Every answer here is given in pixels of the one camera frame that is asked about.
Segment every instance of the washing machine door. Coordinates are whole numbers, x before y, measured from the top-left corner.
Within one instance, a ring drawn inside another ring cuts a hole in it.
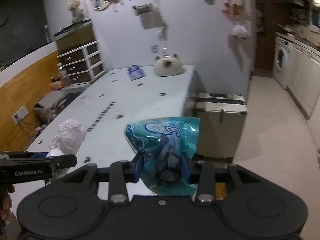
[[[285,48],[277,46],[275,63],[278,71],[284,71],[288,62],[288,52]]]

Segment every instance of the wooden wall panel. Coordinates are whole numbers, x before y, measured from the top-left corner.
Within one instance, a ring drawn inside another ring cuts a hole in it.
[[[256,3],[260,3],[265,32],[257,33],[255,67],[271,71],[275,54],[275,31],[283,31],[273,22],[281,25],[290,24],[290,9],[274,3],[273,0],[256,0]]]
[[[11,116],[25,105],[29,114],[23,120],[39,124],[32,108],[50,92],[50,77],[58,75],[57,55],[56,51],[43,57],[0,87],[0,151],[22,150],[29,141],[21,127],[13,123]],[[24,123],[23,126],[28,130],[35,128]]]

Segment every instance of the storage box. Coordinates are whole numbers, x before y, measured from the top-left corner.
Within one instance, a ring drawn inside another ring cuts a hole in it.
[[[196,103],[196,117],[200,118],[197,154],[231,162],[246,115],[247,107],[242,96],[199,94]]]

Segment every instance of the wall socket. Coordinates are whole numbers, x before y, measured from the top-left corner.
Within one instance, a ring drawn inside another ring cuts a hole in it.
[[[17,112],[13,114],[13,116],[11,116],[11,119],[15,124],[18,124],[18,122],[21,119],[25,118],[28,113],[29,111],[26,106],[22,106]]]
[[[151,53],[158,53],[159,52],[158,45],[152,45],[152,46],[150,46],[150,48],[151,48]]]

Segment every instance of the white table surface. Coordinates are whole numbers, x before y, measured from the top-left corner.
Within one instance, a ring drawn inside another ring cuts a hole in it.
[[[91,163],[96,163],[98,167],[109,167],[111,163],[123,159],[131,160],[135,153],[124,135],[127,123],[182,115],[195,68],[193,65],[184,65],[183,67],[185,68],[184,73],[171,77],[158,77],[154,74],[153,67],[142,67],[146,77],[134,81],[129,79],[127,69],[109,71],[63,110],[27,151],[49,151],[49,144],[57,134],[59,124],[69,118],[78,119],[86,130],[94,123],[100,113],[115,101],[116,103],[94,129],[87,132],[76,155],[78,164],[69,172],[86,165],[84,160],[87,156],[91,158]],[[166,93],[166,95],[160,96],[159,93]],[[123,117],[117,119],[119,114],[122,114]],[[43,186],[43,181],[16,184],[16,192],[11,194],[12,211],[16,213],[19,202],[26,195]],[[130,199],[133,195],[152,194],[141,180],[137,184],[128,183],[127,189]],[[107,199],[108,183],[100,184],[98,196],[101,199]]]

